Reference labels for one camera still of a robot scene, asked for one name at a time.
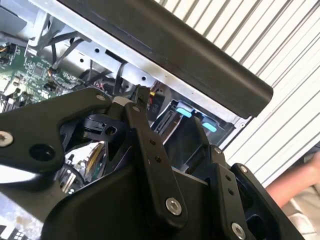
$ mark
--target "blue tab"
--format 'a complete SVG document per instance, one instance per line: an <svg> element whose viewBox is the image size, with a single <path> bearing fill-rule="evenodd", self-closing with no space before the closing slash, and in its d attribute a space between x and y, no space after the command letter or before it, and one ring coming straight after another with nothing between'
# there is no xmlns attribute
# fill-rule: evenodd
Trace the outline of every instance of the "blue tab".
<svg viewBox="0 0 320 240"><path fill-rule="evenodd" d="M186 116L187 118L190 118L192 116L191 112L188 112L187 110L181 108L181 107L178 107L176 109L176 111L184 116Z"/></svg>
<svg viewBox="0 0 320 240"><path fill-rule="evenodd" d="M209 129L211 132L215 133L217 131L216 127L211 125L210 123L208 122L204 122L202 124L202 126L204 126L206 129Z"/></svg>

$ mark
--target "green circuit board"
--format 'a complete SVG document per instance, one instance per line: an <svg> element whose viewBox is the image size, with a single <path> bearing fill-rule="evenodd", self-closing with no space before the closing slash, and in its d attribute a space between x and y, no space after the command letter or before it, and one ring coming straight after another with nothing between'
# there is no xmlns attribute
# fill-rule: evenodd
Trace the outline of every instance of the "green circuit board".
<svg viewBox="0 0 320 240"><path fill-rule="evenodd" d="M10 51L0 52L0 81L7 82L6 88L13 85L26 92L33 103L63 95L83 83L63 69L50 74L50 62L29 54L25 56L23 47L10 47Z"/></svg>

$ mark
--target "skin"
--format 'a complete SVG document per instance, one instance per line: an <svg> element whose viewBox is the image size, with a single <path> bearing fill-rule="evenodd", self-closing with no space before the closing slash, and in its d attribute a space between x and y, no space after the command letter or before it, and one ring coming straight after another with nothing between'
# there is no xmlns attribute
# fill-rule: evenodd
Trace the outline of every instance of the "skin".
<svg viewBox="0 0 320 240"><path fill-rule="evenodd" d="M302 190L320 182L320 151L310 161L278 177L266 191L282 208Z"/></svg>

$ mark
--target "mechanical arm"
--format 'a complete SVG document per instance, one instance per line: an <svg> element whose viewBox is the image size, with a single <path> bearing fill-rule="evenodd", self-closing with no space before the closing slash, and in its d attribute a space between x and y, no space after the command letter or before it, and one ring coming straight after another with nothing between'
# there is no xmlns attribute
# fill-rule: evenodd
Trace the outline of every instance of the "mechanical arm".
<svg viewBox="0 0 320 240"><path fill-rule="evenodd" d="M167 154L140 90L135 102L112 102L87 88L0 115L1 134L10 140L2 140L1 164L32 173L1 190L43 222L42 240L303 239L248 168L226 164L196 117L184 125L189 133L176 132L180 140ZM113 149L105 176L58 199L55 177L65 153L92 140Z"/></svg>

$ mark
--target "silver screw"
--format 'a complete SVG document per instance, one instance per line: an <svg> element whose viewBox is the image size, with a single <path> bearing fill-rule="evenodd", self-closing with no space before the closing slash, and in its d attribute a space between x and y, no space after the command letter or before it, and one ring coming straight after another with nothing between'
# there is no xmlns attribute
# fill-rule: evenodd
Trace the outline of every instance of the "silver screw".
<svg viewBox="0 0 320 240"><path fill-rule="evenodd" d="M99 99L99 100L101 100L101 101L105 101L105 100L106 100L106 98L105 98L104 96L100 95L100 94L98 94L98 95L96 96L96 98Z"/></svg>
<svg viewBox="0 0 320 240"><path fill-rule="evenodd" d="M182 213L181 204L174 197L169 197L165 201L165 206L166 209L168 209L168 211L175 216L179 216Z"/></svg>
<svg viewBox="0 0 320 240"><path fill-rule="evenodd" d="M137 106L133 106L132 107L135 111L140 112L140 108L138 108Z"/></svg>
<svg viewBox="0 0 320 240"><path fill-rule="evenodd" d="M4 148L12 144L14 141L14 137L6 132L6 131L0 131L0 148Z"/></svg>
<svg viewBox="0 0 320 240"><path fill-rule="evenodd" d="M217 148L217 147L215 147L214 150L215 150L218 154L221 154L221 153L222 153L222 151L221 151L219 148Z"/></svg>
<svg viewBox="0 0 320 240"><path fill-rule="evenodd" d="M236 222L231 224L232 231L241 240L246 239L246 233L243 228Z"/></svg>
<svg viewBox="0 0 320 240"><path fill-rule="evenodd" d="M245 166L240 166L240 169L242 172L244 172L245 174L248 172L248 170L245 168Z"/></svg>

